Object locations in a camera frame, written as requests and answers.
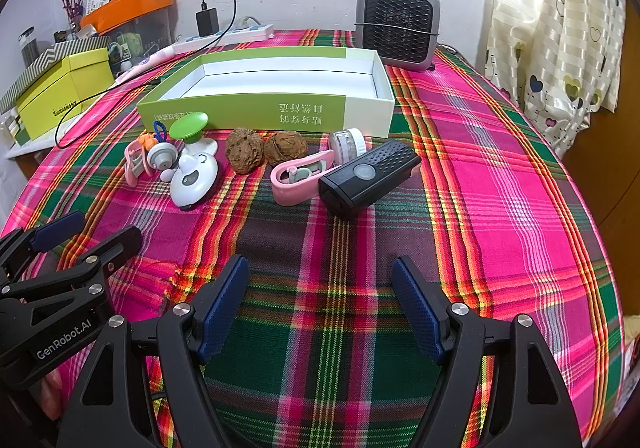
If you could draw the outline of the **grey black space heater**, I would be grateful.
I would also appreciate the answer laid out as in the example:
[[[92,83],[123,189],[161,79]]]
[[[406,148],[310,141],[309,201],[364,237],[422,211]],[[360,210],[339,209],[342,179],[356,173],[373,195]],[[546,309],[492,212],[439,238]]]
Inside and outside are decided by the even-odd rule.
[[[355,46],[390,66],[434,70],[439,0],[357,0]]]

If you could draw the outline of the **green white cardboard box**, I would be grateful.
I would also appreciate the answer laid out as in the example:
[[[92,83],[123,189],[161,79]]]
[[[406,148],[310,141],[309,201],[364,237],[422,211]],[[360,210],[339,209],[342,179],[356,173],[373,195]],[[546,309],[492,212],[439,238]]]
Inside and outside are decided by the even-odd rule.
[[[173,68],[137,110],[148,129],[203,112],[212,129],[332,133],[356,127],[386,138],[395,102],[374,50],[264,47],[201,54]]]

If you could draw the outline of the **white round container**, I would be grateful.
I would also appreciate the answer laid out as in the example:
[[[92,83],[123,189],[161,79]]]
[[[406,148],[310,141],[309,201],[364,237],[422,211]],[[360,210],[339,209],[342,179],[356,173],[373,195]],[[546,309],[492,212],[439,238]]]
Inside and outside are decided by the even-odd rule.
[[[343,165],[367,152],[366,140],[358,128],[346,128],[329,135],[329,147],[334,153],[334,164]]]

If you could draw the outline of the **white power strip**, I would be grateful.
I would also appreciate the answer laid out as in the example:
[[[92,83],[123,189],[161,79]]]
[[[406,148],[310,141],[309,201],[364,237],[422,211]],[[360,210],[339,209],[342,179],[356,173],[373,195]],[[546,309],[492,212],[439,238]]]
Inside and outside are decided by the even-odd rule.
[[[243,44],[243,42],[264,41],[274,36],[272,24],[250,26],[243,30],[229,30],[224,37],[221,32],[205,37],[193,36],[174,42],[171,47],[175,54],[198,51],[203,47],[214,48],[216,46],[230,46],[230,44]]]

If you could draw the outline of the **green top mushroom toy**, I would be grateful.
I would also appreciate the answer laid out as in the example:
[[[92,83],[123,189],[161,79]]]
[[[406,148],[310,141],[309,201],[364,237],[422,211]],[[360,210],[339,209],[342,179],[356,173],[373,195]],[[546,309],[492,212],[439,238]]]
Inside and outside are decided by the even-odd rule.
[[[218,150],[215,139],[206,138],[204,130],[208,125],[208,116],[204,112],[192,112],[180,117],[169,128],[169,137],[183,142],[183,153],[198,155],[206,153],[214,156]]]

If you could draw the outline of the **black rectangular device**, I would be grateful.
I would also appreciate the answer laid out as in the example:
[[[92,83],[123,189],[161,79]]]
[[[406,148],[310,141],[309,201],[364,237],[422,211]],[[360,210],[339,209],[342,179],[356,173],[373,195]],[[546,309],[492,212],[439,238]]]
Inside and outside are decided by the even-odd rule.
[[[420,164],[413,147],[386,141],[319,179],[319,197],[341,220],[351,220],[401,185]]]

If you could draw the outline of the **orange lid storage bin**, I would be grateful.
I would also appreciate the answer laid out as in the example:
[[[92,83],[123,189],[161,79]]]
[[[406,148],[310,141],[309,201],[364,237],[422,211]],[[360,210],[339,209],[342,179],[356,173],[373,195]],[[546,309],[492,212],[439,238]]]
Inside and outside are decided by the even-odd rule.
[[[103,35],[135,18],[168,8],[173,3],[174,0],[111,0],[83,16],[80,27],[91,25],[98,34]]]

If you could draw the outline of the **heart pattern curtain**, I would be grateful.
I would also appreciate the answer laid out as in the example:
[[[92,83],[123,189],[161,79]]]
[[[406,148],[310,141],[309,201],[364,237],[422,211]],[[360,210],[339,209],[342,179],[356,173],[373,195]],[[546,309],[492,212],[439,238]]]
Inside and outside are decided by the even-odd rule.
[[[626,0],[494,0],[485,75],[563,156],[617,108],[625,24]]]

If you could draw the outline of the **yellow green shoe box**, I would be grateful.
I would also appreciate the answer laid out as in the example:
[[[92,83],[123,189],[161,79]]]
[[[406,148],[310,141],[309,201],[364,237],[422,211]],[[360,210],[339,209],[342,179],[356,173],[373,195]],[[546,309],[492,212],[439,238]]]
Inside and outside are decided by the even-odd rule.
[[[113,84],[105,47],[71,54],[52,65],[17,98],[16,109],[30,139],[53,129],[62,116],[85,111]]]

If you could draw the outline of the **white panda toy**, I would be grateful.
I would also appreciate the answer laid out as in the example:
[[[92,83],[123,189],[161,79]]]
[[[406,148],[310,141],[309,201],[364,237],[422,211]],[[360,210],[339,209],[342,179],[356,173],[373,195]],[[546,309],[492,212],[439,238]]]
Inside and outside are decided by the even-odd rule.
[[[182,154],[170,182],[170,198],[185,211],[206,198],[218,174],[218,163],[208,153]]]

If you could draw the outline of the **white pink tube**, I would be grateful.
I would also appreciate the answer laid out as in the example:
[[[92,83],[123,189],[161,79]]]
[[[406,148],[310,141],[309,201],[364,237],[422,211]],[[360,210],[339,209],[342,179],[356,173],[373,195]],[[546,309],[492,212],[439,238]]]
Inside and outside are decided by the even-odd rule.
[[[151,56],[148,56],[147,58],[142,60],[137,65],[134,65],[133,67],[131,67],[129,70],[126,70],[126,72],[122,73],[122,75],[119,75],[116,78],[116,84],[122,84],[123,82],[126,82],[126,80],[128,79],[135,78],[145,73],[147,70],[151,70],[151,68],[160,66],[174,58],[175,58],[174,48],[165,47],[163,49],[160,49],[157,52],[151,54]]]

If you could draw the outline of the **plaid pink bed cloth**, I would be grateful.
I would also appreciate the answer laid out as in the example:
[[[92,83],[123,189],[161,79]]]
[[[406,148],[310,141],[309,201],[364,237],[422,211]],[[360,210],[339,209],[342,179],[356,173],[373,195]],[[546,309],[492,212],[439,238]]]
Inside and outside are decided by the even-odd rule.
[[[131,321],[189,301],[231,255],[245,256],[250,285],[205,377],[218,416],[254,445],[408,445],[438,369],[419,353],[390,283],[401,255],[483,316],[532,316],[582,437],[592,437],[626,376],[623,312],[574,181],[518,109],[455,54],[439,51],[424,73],[387,74],[390,137],[421,164],[349,223],[317,199],[277,205],[265,166],[239,175],[222,165],[212,195],[190,212],[156,177],[128,186],[124,151],[142,129],[136,86],[96,104],[47,155],[6,227],[85,215],[83,233],[32,265],[41,271],[70,267],[137,226],[141,253],[110,281],[115,310]]]

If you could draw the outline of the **brown walnut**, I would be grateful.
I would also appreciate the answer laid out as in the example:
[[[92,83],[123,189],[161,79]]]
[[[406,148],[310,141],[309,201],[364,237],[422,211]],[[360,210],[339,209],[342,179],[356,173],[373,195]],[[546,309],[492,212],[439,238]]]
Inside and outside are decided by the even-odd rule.
[[[235,128],[226,140],[224,154],[237,174],[246,175],[262,165],[264,142],[253,129]]]
[[[307,154],[307,141],[294,130],[277,131],[264,144],[264,156],[270,166],[301,159]]]

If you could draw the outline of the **pink clip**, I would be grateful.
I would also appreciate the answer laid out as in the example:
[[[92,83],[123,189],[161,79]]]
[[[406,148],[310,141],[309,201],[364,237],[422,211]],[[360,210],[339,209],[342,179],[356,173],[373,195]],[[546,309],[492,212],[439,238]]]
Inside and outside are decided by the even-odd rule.
[[[146,157],[146,150],[138,140],[134,140],[126,146],[124,159],[124,178],[131,188],[137,186],[142,175],[152,176],[153,171]]]
[[[324,150],[277,165],[270,173],[274,201],[288,207],[316,197],[319,179],[332,169],[334,159],[332,150]]]

